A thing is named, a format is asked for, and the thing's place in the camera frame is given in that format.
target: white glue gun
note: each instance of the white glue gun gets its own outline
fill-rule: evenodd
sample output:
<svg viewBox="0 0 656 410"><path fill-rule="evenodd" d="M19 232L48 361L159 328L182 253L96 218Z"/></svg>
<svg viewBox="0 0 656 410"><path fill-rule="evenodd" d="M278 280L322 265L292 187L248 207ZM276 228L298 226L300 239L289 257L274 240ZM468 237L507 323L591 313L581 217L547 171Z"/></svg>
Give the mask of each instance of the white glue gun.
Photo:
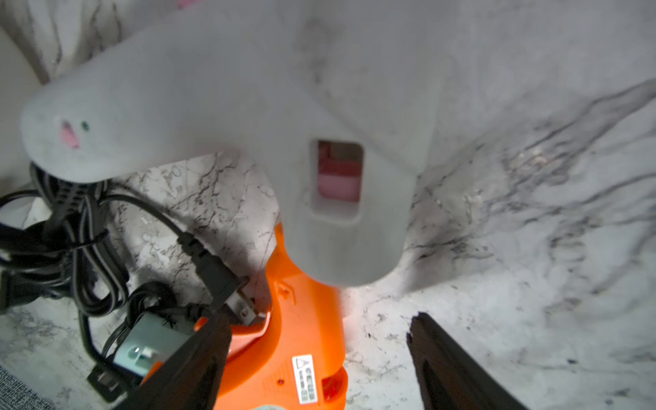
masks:
<svg viewBox="0 0 656 410"><path fill-rule="evenodd" d="M401 256L432 140L436 3L201 0L44 87L26 150L97 182L237 148L269 176L301 270L372 282Z"/></svg>

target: orange base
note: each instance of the orange base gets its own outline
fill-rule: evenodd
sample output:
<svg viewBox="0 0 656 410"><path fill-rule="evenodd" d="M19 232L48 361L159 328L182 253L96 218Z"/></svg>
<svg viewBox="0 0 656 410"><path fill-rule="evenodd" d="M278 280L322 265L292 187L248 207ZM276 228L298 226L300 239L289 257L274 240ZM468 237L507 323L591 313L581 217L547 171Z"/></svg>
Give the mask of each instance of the orange base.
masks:
<svg viewBox="0 0 656 410"><path fill-rule="evenodd" d="M294 409L344 409L348 376L339 291L301 272L285 252L282 226L276 226L277 247L266 265L272 308L264 334L228 358L215 410L252 410L264 405ZM235 335L261 331L234 327ZM312 355L314 391L304 395L315 403L301 404L295 356ZM304 377L312 371L301 372Z"/></svg>

